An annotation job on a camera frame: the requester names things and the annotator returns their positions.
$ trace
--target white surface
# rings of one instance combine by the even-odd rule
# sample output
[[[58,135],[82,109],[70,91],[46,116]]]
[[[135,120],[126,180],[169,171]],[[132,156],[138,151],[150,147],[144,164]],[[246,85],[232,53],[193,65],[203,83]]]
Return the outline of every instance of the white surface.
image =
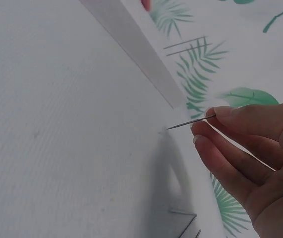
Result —
[[[179,122],[170,115],[79,1],[0,1],[0,238],[177,237],[189,218],[167,208],[190,209],[192,172],[207,173],[198,159],[183,166],[163,133]],[[213,205],[194,208],[199,224]]]
[[[120,0],[81,0],[81,2],[122,46],[173,108],[186,103],[179,84],[171,76],[169,67],[166,67],[161,60],[163,55],[161,58],[158,56],[163,52],[155,50],[152,46],[162,38],[140,1],[132,2],[132,5],[139,15],[143,16],[141,28]],[[151,32],[151,37],[146,37],[142,32],[143,29]]]

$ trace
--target metal pin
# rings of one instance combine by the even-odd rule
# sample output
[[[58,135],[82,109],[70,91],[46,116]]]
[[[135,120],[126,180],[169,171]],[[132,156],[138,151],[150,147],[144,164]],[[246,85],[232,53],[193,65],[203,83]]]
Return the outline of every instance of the metal pin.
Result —
[[[196,234],[195,238],[198,238],[200,235],[201,229],[198,231],[198,233]]]
[[[210,115],[210,116],[207,116],[207,117],[204,117],[204,118],[200,118],[200,119],[192,120],[192,121],[189,121],[189,122],[185,122],[185,123],[182,123],[182,124],[170,127],[167,130],[174,129],[174,128],[177,128],[177,127],[181,127],[181,126],[184,126],[184,125],[189,125],[191,123],[195,123],[195,122],[198,122],[198,121],[201,121],[201,120],[205,120],[205,119],[208,119],[208,118],[212,118],[212,117],[215,117],[215,116],[216,116],[216,114],[213,114],[213,115]]]
[[[191,223],[193,222],[193,220],[197,217],[197,215],[193,216],[193,218],[191,219],[191,221],[188,223],[188,225],[186,226],[186,228],[182,231],[182,233],[178,236],[178,238],[181,238],[181,236],[183,235],[184,232],[186,232],[186,230],[188,229],[188,227],[191,225]]]
[[[195,213],[189,213],[189,212],[183,212],[183,211],[178,211],[178,210],[168,210],[170,213],[175,213],[175,214],[180,214],[180,215],[190,215],[190,216],[196,216],[197,214]]]

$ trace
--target green leaf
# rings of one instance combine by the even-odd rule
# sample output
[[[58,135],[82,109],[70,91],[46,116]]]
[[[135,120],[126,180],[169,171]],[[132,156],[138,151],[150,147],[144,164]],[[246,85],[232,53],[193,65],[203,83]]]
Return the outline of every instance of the green leaf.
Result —
[[[200,80],[198,80],[192,73],[190,73],[191,77],[193,78],[193,80],[198,84],[196,85],[198,88],[200,88],[201,90],[206,91],[207,90],[207,86],[202,83]]]
[[[177,65],[184,71],[185,74],[187,74],[186,69],[184,68],[182,64],[177,63]]]
[[[190,69],[189,63],[185,60],[185,58],[183,58],[183,57],[180,55],[180,59],[182,60],[182,62],[185,64],[185,66],[186,66],[187,69],[189,70],[189,69]]]
[[[210,79],[208,79],[208,78],[204,77],[202,74],[200,74],[200,73],[196,70],[196,68],[193,67],[193,70],[195,71],[195,73],[196,73],[196,75],[198,76],[199,79],[201,79],[201,80],[206,80],[206,81],[211,81]]]
[[[158,30],[167,37],[173,29],[181,37],[177,22],[193,22],[193,16],[189,14],[190,9],[184,6],[183,3],[175,3],[174,0],[153,0],[149,14]]]
[[[195,87],[197,87],[198,89],[201,89],[201,90],[203,90],[203,91],[206,92],[206,91],[207,91],[206,88],[205,88],[206,86],[205,86],[203,83],[201,83],[198,79],[196,79],[193,74],[190,73],[190,75],[191,75],[191,77],[193,78],[193,79],[191,79],[191,78],[188,77],[190,83],[191,83],[192,85],[194,85]]]
[[[170,34],[171,27],[172,27],[172,22],[170,22],[170,24],[169,24],[167,35],[169,35],[169,34]]]
[[[191,92],[188,87],[186,87],[185,85],[183,85],[183,88],[186,90],[186,92],[193,98],[197,98],[197,99],[204,99],[203,97],[194,94],[193,92]]]
[[[199,58],[201,58],[201,49],[200,49],[200,44],[199,44],[199,40],[197,40],[197,50],[198,50],[198,55],[199,55]]]
[[[194,58],[196,59],[196,61],[198,61],[197,54],[196,54],[196,51],[195,51],[193,45],[190,44],[190,46],[191,46],[191,51],[192,51],[192,54],[193,54]]]
[[[204,71],[207,72],[207,73],[216,73],[215,71],[204,67],[200,62],[198,62],[198,65],[200,66],[200,68],[201,68],[202,70],[204,70]]]
[[[206,51],[207,51],[207,41],[206,41],[206,37],[203,37],[203,44],[204,44],[203,54],[205,54]]]
[[[229,92],[218,95],[217,98],[227,101],[232,107],[245,106],[249,104],[278,104],[278,101],[269,93],[245,87],[232,89]]]
[[[206,56],[206,59],[209,59],[209,60],[221,60],[221,59],[223,59],[223,57],[211,58],[211,57]]]
[[[188,107],[190,107],[190,109],[195,109],[198,112],[202,112],[203,113],[203,111],[201,110],[202,107],[197,107],[197,106],[193,105],[192,103],[187,103],[187,105],[188,105]]]
[[[188,52],[188,55],[189,55],[189,57],[190,57],[191,64],[193,65],[193,63],[194,63],[193,56],[192,56],[192,54],[191,54],[191,52],[190,52],[189,50],[187,50],[187,52]]]
[[[191,84],[189,83],[189,81],[187,81],[187,87],[188,87],[188,89],[189,89],[191,92],[193,92],[193,93],[194,93],[195,95],[197,95],[198,97],[201,97],[201,96],[204,95],[204,93],[201,93],[201,92],[197,91],[196,89],[194,89],[194,88],[191,86]]]
[[[192,103],[201,103],[201,102],[204,102],[205,100],[204,99],[201,99],[201,100],[195,100],[195,99],[192,99],[190,97],[187,97],[187,99],[192,102]]]
[[[212,63],[206,59],[202,59],[202,61],[208,65],[211,65],[212,67],[219,68],[219,66],[217,66],[215,63]]]
[[[254,0],[234,0],[236,4],[248,4],[253,2]]]
[[[210,178],[227,237],[237,237],[236,234],[242,233],[242,229],[248,230],[245,224],[250,224],[251,221],[241,204],[222,187],[212,173]]]
[[[221,43],[217,44],[215,47],[213,47],[211,50],[209,50],[207,52],[207,56],[211,55],[211,53],[213,53],[217,48],[219,48],[221,45],[223,45],[224,41],[222,41]]]
[[[220,54],[225,54],[225,53],[228,53],[228,51],[212,52],[212,53],[208,53],[207,56],[215,56],[215,55],[220,55]]]
[[[183,76],[183,74],[182,74],[182,73],[177,72],[177,75],[178,75],[179,77],[181,77],[181,78],[183,78],[183,79],[187,80],[187,78],[186,78],[185,76]]]

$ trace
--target fingernail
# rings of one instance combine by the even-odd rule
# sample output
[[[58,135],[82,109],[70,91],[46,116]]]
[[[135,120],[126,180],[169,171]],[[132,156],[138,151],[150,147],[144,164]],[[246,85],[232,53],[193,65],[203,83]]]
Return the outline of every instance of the fingernail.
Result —
[[[207,116],[207,111],[208,111],[209,109],[211,109],[211,107],[206,109],[206,111],[205,111],[205,117]]]
[[[195,135],[195,137],[193,138],[192,142],[193,142],[194,144],[196,144],[196,141],[197,141],[199,138],[201,138],[201,137],[202,137],[201,135]]]
[[[228,117],[236,113],[239,108],[241,107],[234,108],[234,107],[229,107],[229,106],[220,106],[220,107],[214,108],[214,111],[215,111],[215,114],[219,117]]]

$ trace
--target needle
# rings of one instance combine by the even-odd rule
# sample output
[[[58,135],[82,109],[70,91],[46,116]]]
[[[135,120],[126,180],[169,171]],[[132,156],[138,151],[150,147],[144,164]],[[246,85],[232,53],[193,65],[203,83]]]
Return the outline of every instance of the needle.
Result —
[[[196,119],[196,120],[192,120],[192,121],[189,121],[189,122],[185,122],[185,123],[182,123],[180,125],[175,125],[171,128],[168,128],[167,130],[170,130],[170,129],[174,129],[174,128],[177,128],[177,127],[181,127],[181,126],[184,126],[184,125],[188,125],[188,124],[191,124],[191,123],[195,123],[195,122],[198,122],[198,121],[201,121],[201,120],[205,120],[205,119],[208,119],[208,118],[212,118],[212,117],[215,117],[216,115],[213,114],[213,115],[210,115],[210,116],[207,116],[207,117],[204,117],[204,118],[200,118],[200,119]]]

